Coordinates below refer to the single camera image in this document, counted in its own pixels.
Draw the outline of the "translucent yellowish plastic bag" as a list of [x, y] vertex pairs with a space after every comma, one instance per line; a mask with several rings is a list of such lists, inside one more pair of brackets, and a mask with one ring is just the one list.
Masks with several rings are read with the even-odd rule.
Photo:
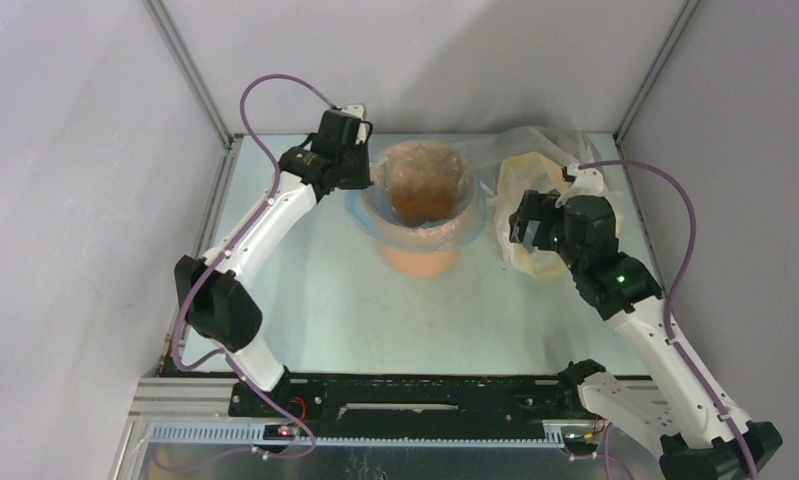
[[562, 169], [600, 161], [598, 144], [582, 130], [529, 126], [460, 140], [457, 150], [480, 181], [486, 204], [484, 236], [506, 266], [540, 280], [564, 274], [566, 267], [557, 255], [530, 253], [510, 243], [508, 218], [526, 190], [566, 192], [570, 185], [563, 180]]

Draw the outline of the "blue plastic trash bag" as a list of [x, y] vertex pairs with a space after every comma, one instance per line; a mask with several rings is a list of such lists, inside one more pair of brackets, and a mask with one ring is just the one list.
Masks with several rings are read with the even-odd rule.
[[469, 160], [453, 146], [412, 140], [370, 162], [373, 184], [346, 194], [353, 222], [374, 240], [412, 253], [458, 250], [485, 226], [485, 199]]

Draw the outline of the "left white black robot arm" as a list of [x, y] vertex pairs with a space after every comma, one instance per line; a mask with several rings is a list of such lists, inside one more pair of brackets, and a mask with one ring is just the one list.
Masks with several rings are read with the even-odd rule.
[[262, 331], [264, 315], [249, 289], [290, 229], [334, 190], [371, 186], [372, 124], [362, 104], [326, 110], [316, 132], [277, 160], [266, 193], [228, 235], [202, 256], [183, 256], [174, 269], [179, 316], [233, 364], [255, 389], [253, 404], [279, 416], [291, 403], [285, 366]]

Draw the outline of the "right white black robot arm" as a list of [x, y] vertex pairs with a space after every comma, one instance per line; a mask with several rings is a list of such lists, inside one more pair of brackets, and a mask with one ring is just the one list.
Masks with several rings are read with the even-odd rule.
[[658, 459], [666, 479], [757, 478], [782, 446], [780, 433], [753, 421], [691, 351], [650, 271], [621, 251], [610, 203], [527, 190], [509, 227], [511, 242], [560, 257], [580, 297], [628, 343], [664, 399], [655, 405], [584, 360], [559, 375], [560, 411], [610, 421]]

